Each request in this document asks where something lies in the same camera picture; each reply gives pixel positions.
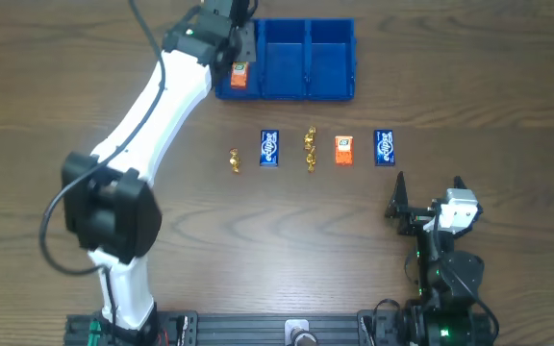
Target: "blue bin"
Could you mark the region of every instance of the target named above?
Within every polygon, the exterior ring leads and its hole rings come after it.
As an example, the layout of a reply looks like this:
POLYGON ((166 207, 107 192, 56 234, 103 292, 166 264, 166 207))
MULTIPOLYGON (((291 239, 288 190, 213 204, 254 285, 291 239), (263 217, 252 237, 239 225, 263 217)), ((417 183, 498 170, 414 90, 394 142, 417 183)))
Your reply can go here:
POLYGON ((247 89, 215 87, 222 100, 351 100, 356 91, 354 19, 256 19, 257 61, 247 89))

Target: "wooden table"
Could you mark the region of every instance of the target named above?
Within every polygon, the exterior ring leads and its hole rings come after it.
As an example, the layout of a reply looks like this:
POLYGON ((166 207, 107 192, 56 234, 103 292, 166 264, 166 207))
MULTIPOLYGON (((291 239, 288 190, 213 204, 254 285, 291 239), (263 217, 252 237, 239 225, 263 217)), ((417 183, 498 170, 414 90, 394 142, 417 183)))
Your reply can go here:
MULTIPOLYGON (((189 0, 140 1, 156 35, 189 0)), ((151 252, 161 309, 301 312, 404 303, 413 238, 383 218, 396 174, 425 207, 462 175, 485 213, 458 249, 486 262, 481 297, 497 345, 554 343, 554 0, 263 0, 258 17, 356 18, 350 103, 221 102, 210 96, 157 177, 164 213, 151 252), (318 128, 317 166, 302 137, 318 128), (258 165, 260 129, 281 130, 281 165, 258 165), (372 131, 395 132, 394 168, 376 168, 372 131), (333 138, 355 138, 335 167, 333 138), (241 174, 228 151, 240 150, 241 174)), ((154 57, 124 1, 0 0, 0 345, 58 345, 69 313, 102 301, 95 277, 56 273, 38 223, 65 156, 120 121, 154 57)), ((89 265, 63 214, 49 244, 89 265)))

